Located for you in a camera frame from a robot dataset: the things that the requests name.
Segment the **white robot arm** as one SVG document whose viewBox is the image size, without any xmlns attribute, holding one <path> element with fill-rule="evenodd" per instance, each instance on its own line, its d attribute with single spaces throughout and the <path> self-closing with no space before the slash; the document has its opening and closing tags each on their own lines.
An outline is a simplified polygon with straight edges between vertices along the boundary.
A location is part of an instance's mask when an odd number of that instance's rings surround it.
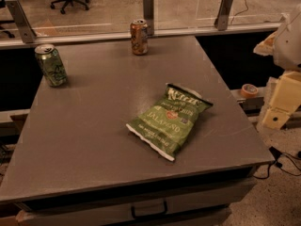
<svg viewBox="0 0 301 226">
<path fill-rule="evenodd" d="M 274 64 L 284 70 L 262 119 L 264 126 L 280 129 L 301 105 L 301 5 L 287 14 L 277 31 L 257 44 L 253 52 L 272 56 Z"/>
</svg>

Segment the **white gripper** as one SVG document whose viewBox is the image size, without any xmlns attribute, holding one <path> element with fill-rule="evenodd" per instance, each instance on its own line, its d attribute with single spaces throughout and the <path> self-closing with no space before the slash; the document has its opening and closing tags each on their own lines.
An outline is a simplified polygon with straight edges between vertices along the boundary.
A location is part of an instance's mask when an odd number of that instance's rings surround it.
<svg viewBox="0 0 301 226">
<path fill-rule="evenodd" d="M 258 43 L 253 52 L 260 56 L 271 56 L 274 53 L 273 32 Z M 301 105 L 301 72 L 285 72 L 276 82 L 276 87 L 268 103 L 262 124 L 271 129 L 280 129 Z"/>
</svg>

